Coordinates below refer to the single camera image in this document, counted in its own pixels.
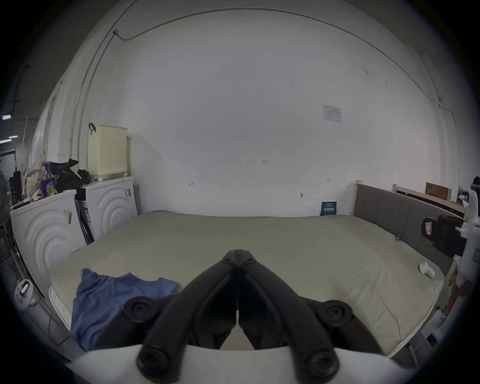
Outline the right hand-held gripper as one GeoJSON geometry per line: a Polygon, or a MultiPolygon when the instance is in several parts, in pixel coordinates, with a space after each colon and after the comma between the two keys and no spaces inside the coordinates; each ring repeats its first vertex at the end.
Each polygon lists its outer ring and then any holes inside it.
{"type": "Polygon", "coordinates": [[[477,176],[471,184],[465,222],[440,215],[437,219],[425,218],[421,224],[422,236],[440,253],[455,260],[457,287],[473,287],[479,277],[479,182],[477,176]]]}

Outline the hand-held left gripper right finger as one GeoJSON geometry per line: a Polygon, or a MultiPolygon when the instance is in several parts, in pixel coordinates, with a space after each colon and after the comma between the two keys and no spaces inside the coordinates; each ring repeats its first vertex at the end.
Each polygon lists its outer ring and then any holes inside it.
{"type": "Polygon", "coordinates": [[[238,324],[255,350],[289,347],[300,381],[331,381],[340,368],[335,348],[383,356],[348,304],[299,296],[243,249],[238,251],[238,324]]]}

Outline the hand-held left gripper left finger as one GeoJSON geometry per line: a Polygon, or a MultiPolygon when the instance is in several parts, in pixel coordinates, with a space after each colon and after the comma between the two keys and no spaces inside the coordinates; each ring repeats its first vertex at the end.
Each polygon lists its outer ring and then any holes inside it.
{"type": "Polygon", "coordinates": [[[142,331],[136,365],[149,380],[179,380],[188,345],[218,350],[237,322],[240,251],[230,250],[174,296],[134,297],[123,314],[142,331]]]}

